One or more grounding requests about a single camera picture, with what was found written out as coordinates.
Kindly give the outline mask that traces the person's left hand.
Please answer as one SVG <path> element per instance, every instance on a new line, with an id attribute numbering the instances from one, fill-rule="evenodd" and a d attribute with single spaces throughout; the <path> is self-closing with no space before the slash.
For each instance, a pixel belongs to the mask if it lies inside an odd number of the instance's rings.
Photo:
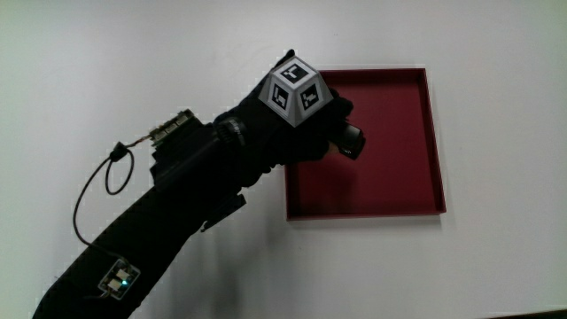
<path id="1" fill-rule="evenodd" d="M 218 124 L 236 118 L 245 126 L 245 145 L 229 157 L 226 172 L 241 187 L 254 185 L 277 165 L 321 160 L 330 150 L 322 132 L 353 110 L 353 103 L 332 89 L 331 102 L 294 128 L 260 101 L 266 80 L 262 78 L 238 105 L 214 120 Z"/>

